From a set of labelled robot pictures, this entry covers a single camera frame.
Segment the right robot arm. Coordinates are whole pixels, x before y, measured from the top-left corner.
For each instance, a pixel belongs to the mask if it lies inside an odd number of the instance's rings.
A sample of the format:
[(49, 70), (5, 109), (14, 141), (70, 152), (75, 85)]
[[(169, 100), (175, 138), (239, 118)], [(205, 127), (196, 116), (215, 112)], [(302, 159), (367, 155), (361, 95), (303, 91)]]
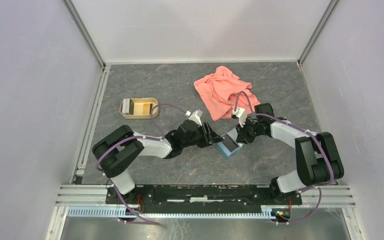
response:
[(295, 150), (295, 170), (275, 177), (270, 183), (269, 199), (282, 204), (289, 193), (305, 192), (311, 187), (330, 185), (343, 178), (344, 166), (334, 136), (329, 132), (313, 132), (292, 124), (285, 118), (276, 118), (269, 103), (255, 107), (256, 118), (237, 107), (232, 118), (238, 120), (236, 141), (251, 144), (258, 136), (279, 140)]

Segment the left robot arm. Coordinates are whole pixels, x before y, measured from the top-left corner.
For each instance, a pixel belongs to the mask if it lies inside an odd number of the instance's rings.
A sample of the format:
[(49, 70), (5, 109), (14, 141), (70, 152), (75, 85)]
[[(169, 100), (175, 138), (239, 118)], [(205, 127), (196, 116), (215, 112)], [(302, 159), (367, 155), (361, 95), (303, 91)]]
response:
[(143, 135), (122, 125), (92, 147), (96, 167), (112, 181), (118, 197), (125, 204), (137, 198), (136, 185), (128, 167), (137, 157), (172, 159), (185, 148), (206, 148), (223, 141), (207, 121), (196, 123), (185, 120), (178, 128), (169, 131), (163, 138)]

